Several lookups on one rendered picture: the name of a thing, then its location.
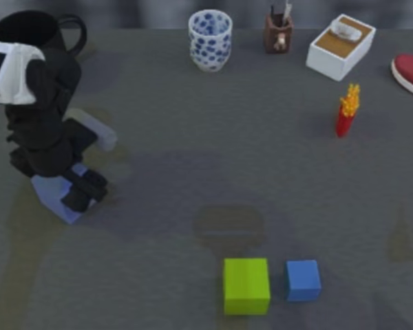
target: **gray table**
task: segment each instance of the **gray table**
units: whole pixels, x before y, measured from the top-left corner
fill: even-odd
[[[266,56],[260,31],[236,32],[204,74],[186,32],[91,33],[73,105],[120,144],[87,154],[112,188],[73,226],[8,165],[0,107],[0,330],[413,329],[413,96],[388,70],[413,32],[379,32],[341,83],[304,65],[317,34]],[[362,105],[338,140],[349,82]],[[219,261],[235,255],[269,259],[267,317],[220,316]],[[320,262],[324,292],[287,305],[282,263],[301,258]]]

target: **blue and white cup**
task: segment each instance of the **blue and white cup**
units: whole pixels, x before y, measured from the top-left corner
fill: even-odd
[[[188,20],[190,55],[205,72],[217,72],[231,55],[233,20],[219,10],[195,12]]]

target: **black mug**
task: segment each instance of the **black mug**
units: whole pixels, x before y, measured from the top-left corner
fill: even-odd
[[[61,26],[76,24],[81,33],[78,42],[67,49]],[[38,10],[15,12],[0,21],[0,41],[3,43],[22,43],[41,50],[54,48],[77,56],[87,42],[87,28],[84,21],[73,14],[64,14],[58,18]]]

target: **blue cube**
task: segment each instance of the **blue cube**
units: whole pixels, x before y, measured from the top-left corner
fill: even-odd
[[[315,260],[287,261],[284,275],[287,301],[312,301],[321,293],[318,263]]]

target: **green cube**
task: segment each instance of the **green cube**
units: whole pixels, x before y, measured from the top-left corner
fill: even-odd
[[[226,258],[223,290],[225,315],[266,315],[271,302],[265,258]]]

